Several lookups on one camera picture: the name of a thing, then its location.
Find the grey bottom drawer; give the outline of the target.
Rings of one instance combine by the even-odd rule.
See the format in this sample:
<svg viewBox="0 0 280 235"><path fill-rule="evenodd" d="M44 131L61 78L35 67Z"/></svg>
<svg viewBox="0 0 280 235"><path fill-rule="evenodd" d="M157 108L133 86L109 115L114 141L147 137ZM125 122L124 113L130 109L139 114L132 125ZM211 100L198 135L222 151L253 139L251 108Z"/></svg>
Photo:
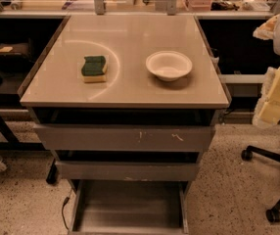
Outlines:
<svg viewBox="0 0 280 235"><path fill-rule="evenodd" d="M182 185L82 180L68 235L188 235Z"/></svg>

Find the green yellow sponge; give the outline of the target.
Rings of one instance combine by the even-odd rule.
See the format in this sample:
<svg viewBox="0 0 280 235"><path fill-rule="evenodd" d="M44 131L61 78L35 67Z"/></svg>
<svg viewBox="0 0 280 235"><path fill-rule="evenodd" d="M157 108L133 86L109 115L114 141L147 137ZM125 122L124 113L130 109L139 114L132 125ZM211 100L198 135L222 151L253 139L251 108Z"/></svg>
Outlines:
<svg viewBox="0 0 280 235"><path fill-rule="evenodd" d="M82 79L85 83L105 82L108 63L105 56L87 56L81 68Z"/></svg>

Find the grey middle drawer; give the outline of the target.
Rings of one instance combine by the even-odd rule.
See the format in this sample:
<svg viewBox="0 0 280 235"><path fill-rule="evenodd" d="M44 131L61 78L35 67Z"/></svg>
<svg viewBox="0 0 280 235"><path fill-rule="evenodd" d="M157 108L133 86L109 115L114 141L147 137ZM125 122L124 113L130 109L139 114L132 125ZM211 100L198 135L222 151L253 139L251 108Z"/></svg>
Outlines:
<svg viewBox="0 0 280 235"><path fill-rule="evenodd" d="M56 166L66 179L191 181L198 152L58 151Z"/></svg>

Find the grey top drawer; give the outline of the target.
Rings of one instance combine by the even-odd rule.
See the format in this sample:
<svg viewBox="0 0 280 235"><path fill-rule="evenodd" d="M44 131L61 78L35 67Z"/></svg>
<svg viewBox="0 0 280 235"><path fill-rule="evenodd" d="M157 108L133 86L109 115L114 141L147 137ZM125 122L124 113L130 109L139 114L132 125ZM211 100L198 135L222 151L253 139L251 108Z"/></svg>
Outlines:
<svg viewBox="0 0 280 235"><path fill-rule="evenodd" d="M214 109L56 110L34 126L48 150L199 152L214 135Z"/></svg>

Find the black bag with note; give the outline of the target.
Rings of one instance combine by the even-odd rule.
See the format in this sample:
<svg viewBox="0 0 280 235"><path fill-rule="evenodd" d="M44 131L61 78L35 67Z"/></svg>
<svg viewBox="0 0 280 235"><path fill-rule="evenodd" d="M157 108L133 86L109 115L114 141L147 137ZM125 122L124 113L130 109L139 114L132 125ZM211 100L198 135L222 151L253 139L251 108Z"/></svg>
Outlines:
<svg viewBox="0 0 280 235"><path fill-rule="evenodd" d="M29 71L31 60L32 52L28 43L0 44L0 71Z"/></svg>

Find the white bowl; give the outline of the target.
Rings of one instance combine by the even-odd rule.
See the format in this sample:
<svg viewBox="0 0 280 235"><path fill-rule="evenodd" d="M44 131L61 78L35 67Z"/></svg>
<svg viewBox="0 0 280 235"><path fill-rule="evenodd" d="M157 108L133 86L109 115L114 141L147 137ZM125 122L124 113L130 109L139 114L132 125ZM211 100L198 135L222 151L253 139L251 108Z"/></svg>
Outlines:
<svg viewBox="0 0 280 235"><path fill-rule="evenodd" d="M175 51L160 51L146 59L148 72L162 81L175 81L192 70L191 60L182 53Z"/></svg>

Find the grey drawer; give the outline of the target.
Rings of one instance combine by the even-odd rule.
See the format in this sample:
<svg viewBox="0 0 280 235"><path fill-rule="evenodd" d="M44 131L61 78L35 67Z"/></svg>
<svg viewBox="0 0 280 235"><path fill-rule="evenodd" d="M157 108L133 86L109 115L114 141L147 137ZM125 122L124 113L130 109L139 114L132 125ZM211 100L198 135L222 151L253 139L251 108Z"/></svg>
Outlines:
<svg viewBox="0 0 280 235"><path fill-rule="evenodd" d="M199 152L214 135L214 109L56 110L34 126L48 150Z"/></svg>
<svg viewBox="0 0 280 235"><path fill-rule="evenodd" d="M188 235L182 185L82 180L68 235Z"/></svg>
<svg viewBox="0 0 280 235"><path fill-rule="evenodd" d="M198 152L58 151L56 166L66 179L191 181Z"/></svg>

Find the grey drawer cabinet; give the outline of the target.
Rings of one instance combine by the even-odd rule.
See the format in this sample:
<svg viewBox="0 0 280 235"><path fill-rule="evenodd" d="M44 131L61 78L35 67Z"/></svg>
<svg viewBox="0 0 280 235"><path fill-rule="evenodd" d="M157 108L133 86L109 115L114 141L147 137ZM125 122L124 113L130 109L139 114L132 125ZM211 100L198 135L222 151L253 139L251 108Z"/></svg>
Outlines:
<svg viewBox="0 0 280 235"><path fill-rule="evenodd" d="M191 72L175 81L152 75L146 59L160 51L187 56ZM83 81L87 56L106 57L105 82ZM63 109L214 109L217 119L230 97L194 17L74 15L63 22L34 67L21 102L37 125Z"/></svg>

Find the yellow foam padding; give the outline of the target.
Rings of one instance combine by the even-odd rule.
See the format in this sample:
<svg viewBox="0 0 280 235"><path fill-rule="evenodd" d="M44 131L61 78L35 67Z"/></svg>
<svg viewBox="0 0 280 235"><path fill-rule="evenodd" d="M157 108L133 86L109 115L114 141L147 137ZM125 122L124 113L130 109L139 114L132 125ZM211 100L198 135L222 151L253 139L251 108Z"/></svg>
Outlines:
<svg viewBox="0 0 280 235"><path fill-rule="evenodd" d="M257 100L253 125L267 128L280 121L280 67L269 67L264 75L261 96Z"/></svg>

